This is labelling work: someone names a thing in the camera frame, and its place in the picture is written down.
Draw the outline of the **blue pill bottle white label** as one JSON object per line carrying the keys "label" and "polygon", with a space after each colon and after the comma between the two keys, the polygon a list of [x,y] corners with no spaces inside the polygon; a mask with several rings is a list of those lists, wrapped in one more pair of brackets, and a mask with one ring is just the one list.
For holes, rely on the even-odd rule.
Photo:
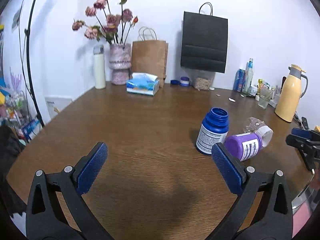
{"label": "blue pill bottle white label", "polygon": [[224,109],[213,107],[202,120],[195,146],[204,155],[212,154],[217,142],[223,143],[229,131],[229,115]]}

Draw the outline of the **black jacket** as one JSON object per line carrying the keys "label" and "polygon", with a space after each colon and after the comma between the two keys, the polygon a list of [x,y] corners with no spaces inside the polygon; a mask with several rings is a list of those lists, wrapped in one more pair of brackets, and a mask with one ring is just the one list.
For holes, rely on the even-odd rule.
{"label": "black jacket", "polygon": [[22,215],[26,211],[26,204],[12,189],[7,181],[7,175],[24,150],[12,129],[6,125],[1,126],[1,197],[11,218],[14,214]]}

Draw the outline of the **yellow thermos jug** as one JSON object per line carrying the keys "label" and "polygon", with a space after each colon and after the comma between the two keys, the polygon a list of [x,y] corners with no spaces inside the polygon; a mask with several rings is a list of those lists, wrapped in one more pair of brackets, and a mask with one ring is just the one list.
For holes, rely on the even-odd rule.
{"label": "yellow thermos jug", "polygon": [[304,70],[298,65],[289,67],[289,74],[284,81],[275,114],[286,122],[292,122],[297,110],[300,98],[304,96],[308,88],[308,78]]}

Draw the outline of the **clear plastic bottle white neck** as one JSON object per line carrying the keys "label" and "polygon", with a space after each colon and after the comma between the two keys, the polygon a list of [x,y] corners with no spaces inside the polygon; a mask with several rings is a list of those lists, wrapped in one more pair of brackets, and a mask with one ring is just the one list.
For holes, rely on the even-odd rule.
{"label": "clear plastic bottle white neck", "polygon": [[273,137],[273,130],[263,121],[255,117],[249,117],[244,126],[244,132],[255,133],[262,139],[262,147],[265,148]]}

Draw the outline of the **purple pill bottle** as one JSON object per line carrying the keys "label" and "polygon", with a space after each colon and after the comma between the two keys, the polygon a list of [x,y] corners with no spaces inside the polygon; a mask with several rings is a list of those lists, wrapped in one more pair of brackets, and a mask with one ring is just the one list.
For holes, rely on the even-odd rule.
{"label": "purple pill bottle", "polygon": [[262,149],[263,141],[255,133],[242,133],[227,137],[224,146],[233,157],[246,161],[257,155]]}

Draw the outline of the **clear drinking glass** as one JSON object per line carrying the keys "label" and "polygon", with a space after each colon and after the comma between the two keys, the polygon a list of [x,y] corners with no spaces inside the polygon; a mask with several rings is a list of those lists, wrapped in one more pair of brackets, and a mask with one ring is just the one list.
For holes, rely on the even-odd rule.
{"label": "clear drinking glass", "polygon": [[261,87],[258,106],[262,109],[266,109],[269,101],[272,99],[273,90],[266,86]]}

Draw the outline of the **blue soda can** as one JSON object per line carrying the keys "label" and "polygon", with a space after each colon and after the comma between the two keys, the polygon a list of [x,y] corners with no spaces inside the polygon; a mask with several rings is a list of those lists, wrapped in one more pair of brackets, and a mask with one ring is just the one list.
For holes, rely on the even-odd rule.
{"label": "blue soda can", "polygon": [[236,92],[242,92],[242,88],[245,81],[245,70],[238,69],[235,75],[233,90]]}

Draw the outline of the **white calendar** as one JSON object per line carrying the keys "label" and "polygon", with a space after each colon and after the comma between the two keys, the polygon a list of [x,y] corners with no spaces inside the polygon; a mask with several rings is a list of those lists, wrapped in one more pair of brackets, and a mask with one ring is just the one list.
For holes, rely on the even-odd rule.
{"label": "white calendar", "polygon": [[48,113],[51,119],[55,118],[68,105],[72,103],[71,98],[47,96],[45,101],[48,108]]}

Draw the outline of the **clear jar with grains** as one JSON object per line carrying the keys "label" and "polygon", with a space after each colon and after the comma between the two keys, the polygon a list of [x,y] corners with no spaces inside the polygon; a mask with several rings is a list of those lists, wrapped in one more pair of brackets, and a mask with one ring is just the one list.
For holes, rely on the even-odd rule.
{"label": "clear jar with grains", "polygon": [[196,70],[193,74],[192,86],[196,90],[214,90],[214,78],[216,72]]}

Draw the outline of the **small blue white jar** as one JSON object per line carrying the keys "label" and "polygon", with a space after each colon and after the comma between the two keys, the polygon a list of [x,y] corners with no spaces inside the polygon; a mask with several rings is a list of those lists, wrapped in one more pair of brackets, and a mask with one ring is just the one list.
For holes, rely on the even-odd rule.
{"label": "small blue white jar", "polygon": [[180,86],[188,87],[190,85],[190,79],[186,76],[180,78]]}

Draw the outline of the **black paper bag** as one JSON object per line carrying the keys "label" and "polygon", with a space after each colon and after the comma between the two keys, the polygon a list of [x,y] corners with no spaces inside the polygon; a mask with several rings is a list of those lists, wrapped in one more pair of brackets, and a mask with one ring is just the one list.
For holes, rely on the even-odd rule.
{"label": "black paper bag", "polygon": [[181,66],[188,69],[224,73],[228,49],[228,20],[210,13],[184,12]]}

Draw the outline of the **blue bottle cap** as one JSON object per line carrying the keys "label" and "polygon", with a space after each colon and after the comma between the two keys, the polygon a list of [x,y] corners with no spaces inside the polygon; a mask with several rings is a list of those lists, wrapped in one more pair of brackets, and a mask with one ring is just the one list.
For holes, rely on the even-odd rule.
{"label": "blue bottle cap", "polygon": [[171,84],[171,85],[177,85],[177,86],[178,86],[178,85],[180,85],[180,81],[179,81],[179,80],[171,80],[171,81],[170,81],[170,84]]}

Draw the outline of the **blue tissue pack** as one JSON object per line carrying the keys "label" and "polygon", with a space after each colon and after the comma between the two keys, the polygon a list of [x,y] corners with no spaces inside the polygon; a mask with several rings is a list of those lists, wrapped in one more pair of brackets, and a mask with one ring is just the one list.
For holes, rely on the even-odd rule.
{"label": "blue tissue pack", "polygon": [[159,78],[148,73],[132,73],[126,82],[128,93],[154,96],[159,90]]}

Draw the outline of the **white thermos flask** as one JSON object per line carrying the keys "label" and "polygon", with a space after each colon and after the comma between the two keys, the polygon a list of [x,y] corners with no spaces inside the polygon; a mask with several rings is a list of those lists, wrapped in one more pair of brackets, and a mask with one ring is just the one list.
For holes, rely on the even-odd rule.
{"label": "white thermos flask", "polygon": [[96,45],[93,48],[93,72],[95,79],[95,88],[104,89],[106,87],[106,77],[104,46],[102,44]]}

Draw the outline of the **pink ceramic vase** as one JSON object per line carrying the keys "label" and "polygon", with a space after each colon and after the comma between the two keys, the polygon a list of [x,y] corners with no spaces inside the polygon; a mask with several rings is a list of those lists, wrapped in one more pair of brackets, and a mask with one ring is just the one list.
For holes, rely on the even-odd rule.
{"label": "pink ceramic vase", "polygon": [[111,82],[114,85],[125,85],[130,77],[131,44],[111,44],[109,68],[112,70]]}

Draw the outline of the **brown paper bag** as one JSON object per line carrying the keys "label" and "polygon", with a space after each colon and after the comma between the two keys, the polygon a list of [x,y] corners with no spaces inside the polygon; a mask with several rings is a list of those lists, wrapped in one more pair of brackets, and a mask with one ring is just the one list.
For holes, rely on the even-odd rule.
{"label": "brown paper bag", "polygon": [[132,72],[157,76],[159,86],[162,88],[167,77],[168,49],[169,44],[159,40],[152,28],[141,27],[138,31],[138,40],[132,42]]}

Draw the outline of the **dried pink flowers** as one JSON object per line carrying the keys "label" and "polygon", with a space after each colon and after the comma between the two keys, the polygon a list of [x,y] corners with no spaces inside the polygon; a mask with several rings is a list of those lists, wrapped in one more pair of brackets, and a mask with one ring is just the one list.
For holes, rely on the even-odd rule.
{"label": "dried pink flowers", "polygon": [[74,20],[72,31],[84,28],[84,36],[89,40],[100,41],[103,38],[110,45],[125,44],[130,30],[138,23],[138,17],[130,9],[124,8],[126,2],[127,0],[120,0],[121,12],[112,14],[109,0],[96,0],[91,7],[87,6],[85,15],[95,18],[98,23],[88,25],[83,20]]}

